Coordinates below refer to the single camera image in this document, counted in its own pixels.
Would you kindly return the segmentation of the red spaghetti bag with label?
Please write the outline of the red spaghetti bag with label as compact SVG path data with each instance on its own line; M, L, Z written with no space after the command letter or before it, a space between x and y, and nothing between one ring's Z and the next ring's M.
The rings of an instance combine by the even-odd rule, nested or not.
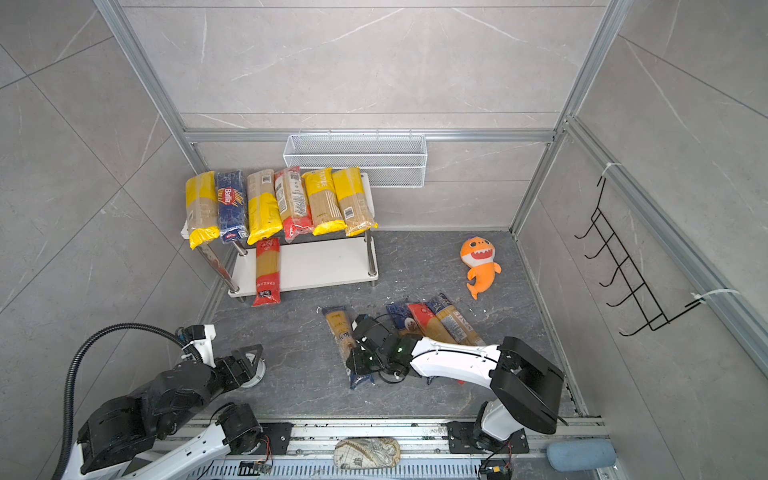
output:
M300 169L289 167L277 172L274 187L286 242L311 233L313 222Z

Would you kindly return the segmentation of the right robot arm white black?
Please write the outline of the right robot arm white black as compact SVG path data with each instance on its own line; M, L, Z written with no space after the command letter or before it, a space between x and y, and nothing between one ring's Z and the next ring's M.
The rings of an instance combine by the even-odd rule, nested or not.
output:
M379 320L360 315L352 322L351 338L346 364L353 374L381 373L395 382L414 373L475 384L494 394L474 422L447 424L453 453L526 453L528 430L556 433L564 374L517 337L487 346L444 343L401 336Z

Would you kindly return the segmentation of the tan yellow pasta bag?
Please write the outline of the tan yellow pasta bag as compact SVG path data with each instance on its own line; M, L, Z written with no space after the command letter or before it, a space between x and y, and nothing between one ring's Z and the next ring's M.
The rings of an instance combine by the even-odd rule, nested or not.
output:
M249 245L272 237L283 228L275 196L274 175L272 169L266 169L247 177Z

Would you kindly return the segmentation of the yellow spaghetti bag with barcode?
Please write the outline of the yellow spaghetti bag with barcode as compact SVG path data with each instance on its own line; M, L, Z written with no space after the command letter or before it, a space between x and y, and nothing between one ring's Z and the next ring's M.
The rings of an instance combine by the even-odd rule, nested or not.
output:
M350 167L332 173L338 204L346 224L345 234L354 237L377 228L374 214L369 208L359 167Z

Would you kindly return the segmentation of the blue Barilla spaghetti box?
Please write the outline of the blue Barilla spaghetti box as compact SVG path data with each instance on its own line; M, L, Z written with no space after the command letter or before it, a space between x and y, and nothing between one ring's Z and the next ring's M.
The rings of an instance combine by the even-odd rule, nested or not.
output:
M242 172L216 172L215 186L221 241L234 243L245 240L248 228L246 188Z

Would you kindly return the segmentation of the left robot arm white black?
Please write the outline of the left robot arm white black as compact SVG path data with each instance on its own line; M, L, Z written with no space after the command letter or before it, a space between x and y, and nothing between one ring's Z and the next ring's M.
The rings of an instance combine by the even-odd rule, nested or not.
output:
M260 344L216 357L212 365L183 361L131 393L95 410L71 442L56 479L75 479L122 466L158 440L174 435L217 397L260 381L265 370Z

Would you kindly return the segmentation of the long yellow spaghetti bag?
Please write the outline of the long yellow spaghetti bag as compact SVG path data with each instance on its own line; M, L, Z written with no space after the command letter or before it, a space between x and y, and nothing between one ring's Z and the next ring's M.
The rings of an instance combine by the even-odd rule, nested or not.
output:
M185 183L186 224L192 250L220 237L215 173L208 171Z

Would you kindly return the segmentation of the dark blue pasta bag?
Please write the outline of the dark blue pasta bag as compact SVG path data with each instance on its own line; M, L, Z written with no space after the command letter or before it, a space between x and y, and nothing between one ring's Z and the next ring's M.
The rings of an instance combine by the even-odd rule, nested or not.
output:
M352 336L347 308L326 307L322 309L322 313L338 347L349 380L349 388L355 390L362 384L372 382L371 368L363 359L363 352Z

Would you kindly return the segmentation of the red yellow spaghetti bag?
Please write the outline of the red yellow spaghetti bag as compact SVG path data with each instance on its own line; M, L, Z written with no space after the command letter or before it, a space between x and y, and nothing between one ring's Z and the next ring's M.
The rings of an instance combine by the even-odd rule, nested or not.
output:
M280 243L276 238L256 243L254 307L280 303Z

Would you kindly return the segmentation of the yellow wholewheat spaghetti bag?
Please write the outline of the yellow wholewheat spaghetti bag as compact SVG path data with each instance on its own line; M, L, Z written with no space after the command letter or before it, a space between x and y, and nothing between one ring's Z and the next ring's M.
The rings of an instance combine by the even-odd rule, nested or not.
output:
M320 236L346 228L336 197L330 168L313 170L302 175L313 223L313 235Z

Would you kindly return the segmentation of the clear blue spaghetti bag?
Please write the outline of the clear blue spaghetti bag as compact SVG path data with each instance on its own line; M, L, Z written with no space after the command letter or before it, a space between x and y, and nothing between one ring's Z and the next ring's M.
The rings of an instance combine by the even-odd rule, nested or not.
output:
M444 293L427 300L426 305L455 342L468 346L486 346L478 332Z

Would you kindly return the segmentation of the blue yellow Ankara pasta bag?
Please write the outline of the blue yellow Ankara pasta bag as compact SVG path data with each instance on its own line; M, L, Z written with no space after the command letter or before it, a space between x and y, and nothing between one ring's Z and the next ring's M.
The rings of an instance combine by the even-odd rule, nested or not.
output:
M422 336L423 332L414 319L407 301L398 301L386 306L387 314L394 323L400 336L417 335Z

